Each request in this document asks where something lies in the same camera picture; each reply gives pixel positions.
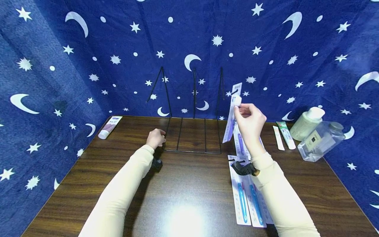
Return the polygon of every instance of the wooden table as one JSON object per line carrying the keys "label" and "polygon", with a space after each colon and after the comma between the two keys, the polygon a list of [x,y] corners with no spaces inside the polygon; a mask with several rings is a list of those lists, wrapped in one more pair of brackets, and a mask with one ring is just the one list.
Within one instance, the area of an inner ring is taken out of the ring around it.
{"label": "wooden table", "polygon": [[[154,128],[166,129],[168,118],[125,116],[106,140],[97,136],[76,162],[23,236],[77,236],[108,182]],[[220,135],[226,121],[220,121]],[[279,163],[307,207],[321,236],[375,236],[377,233],[345,187],[322,159],[304,162],[297,150],[277,149],[272,123],[262,131],[266,150]],[[207,148],[219,149],[217,122],[207,120]],[[203,151],[204,120],[171,118],[166,149]],[[236,223],[227,155],[163,152],[159,173],[145,177],[125,220],[125,236],[277,236],[267,229]]]}

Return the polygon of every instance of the metal display rack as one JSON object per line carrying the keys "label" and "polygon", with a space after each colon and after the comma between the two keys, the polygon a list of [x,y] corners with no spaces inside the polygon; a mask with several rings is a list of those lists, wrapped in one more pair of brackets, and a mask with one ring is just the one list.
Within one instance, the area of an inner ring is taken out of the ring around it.
{"label": "metal display rack", "polygon": [[[155,89],[155,86],[157,85],[157,81],[159,79],[159,75],[162,73],[162,76],[164,78],[164,69],[163,67],[160,68],[159,72],[158,72],[158,75],[157,75],[157,78],[154,82],[154,86],[151,90],[151,93],[149,95],[149,98],[147,99],[146,102],[148,102],[150,100],[150,96],[153,94],[154,92],[154,89]],[[197,119],[195,118],[195,113],[196,113],[196,68],[193,69],[192,71],[193,73],[193,99],[194,99],[194,102],[193,102],[193,118],[192,119]],[[171,118],[172,117],[172,112],[171,112],[171,104],[170,104],[170,98],[169,98],[169,95],[168,95],[168,90],[167,90],[167,85],[166,85],[166,82],[164,82],[164,87],[165,87],[165,90],[166,90],[166,96],[167,96],[167,100],[168,100],[168,106],[169,106],[169,110],[170,110],[170,117],[169,117],[169,122],[167,124],[167,129],[166,129],[166,136],[168,134],[168,128],[169,128],[169,125],[170,125],[170,121],[171,121]],[[178,140],[177,140],[177,144],[176,144],[176,149],[175,150],[167,150],[165,147],[163,147],[163,151],[169,151],[169,152],[190,152],[190,153],[201,153],[201,154],[221,154],[221,139],[220,139],[220,128],[219,128],[219,121],[217,119],[218,117],[218,107],[219,107],[219,100],[220,100],[220,92],[222,91],[221,93],[221,96],[222,96],[222,99],[224,100],[225,97],[224,97],[224,74],[223,74],[223,70],[222,70],[222,67],[220,68],[220,82],[219,82],[219,87],[218,87],[218,93],[217,93],[217,106],[216,106],[216,120],[217,120],[217,133],[218,133],[218,141],[219,141],[219,152],[208,152],[208,149],[207,149],[207,126],[206,126],[206,119],[202,119],[204,120],[204,142],[205,142],[205,150],[204,151],[183,151],[183,150],[179,150],[179,141],[180,141],[180,135],[182,133],[182,124],[183,124],[183,117],[177,117],[177,118],[180,118],[181,121],[180,121],[180,128],[179,128],[179,136],[178,136]]]}

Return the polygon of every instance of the right hand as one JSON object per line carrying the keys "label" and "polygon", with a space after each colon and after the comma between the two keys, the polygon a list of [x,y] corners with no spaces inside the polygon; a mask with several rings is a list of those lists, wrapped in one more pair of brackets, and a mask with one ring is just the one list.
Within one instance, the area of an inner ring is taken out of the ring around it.
{"label": "right hand", "polygon": [[241,104],[239,108],[235,106],[234,116],[250,154],[255,157],[265,153],[259,136],[266,116],[254,104]]}
{"label": "right hand", "polygon": [[166,132],[161,129],[152,130],[151,132],[149,132],[146,144],[155,150],[157,147],[162,146],[163,143],[166,142],[166,139],[164,138],[165,134]]}

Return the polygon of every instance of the clear plastic bottle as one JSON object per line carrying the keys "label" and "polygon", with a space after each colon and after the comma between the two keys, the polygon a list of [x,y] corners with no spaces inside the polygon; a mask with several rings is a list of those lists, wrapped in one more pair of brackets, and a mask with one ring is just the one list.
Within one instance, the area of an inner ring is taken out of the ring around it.
{"label": "clear plastic bottle", "polygon": [[298,141],[304,140],[322,122],[324,114],[325,111],[318,107],[312,107],[302,113],[290,130],[292,138]]}
{"label": "clear plastic bottle", "polygon": [[321,122],[316,129],[298,145],[305,161],[316,162],[345,139],[343,126],[337,122]]}

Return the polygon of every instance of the blue fabric with stars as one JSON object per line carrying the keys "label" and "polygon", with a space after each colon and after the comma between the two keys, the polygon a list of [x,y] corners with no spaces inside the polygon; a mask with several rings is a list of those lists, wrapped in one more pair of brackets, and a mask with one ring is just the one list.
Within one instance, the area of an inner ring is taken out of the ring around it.
{"label": "blue fabric with stars", "polygon": [[0,21],[3,236],[22,234],[110,115],[193,117],[194,71],[197,118],[226,119],[243,82],[270,122],[319,106],[343,124],[353,136],[326,159],[379,228],[379,3],[5,0]]}

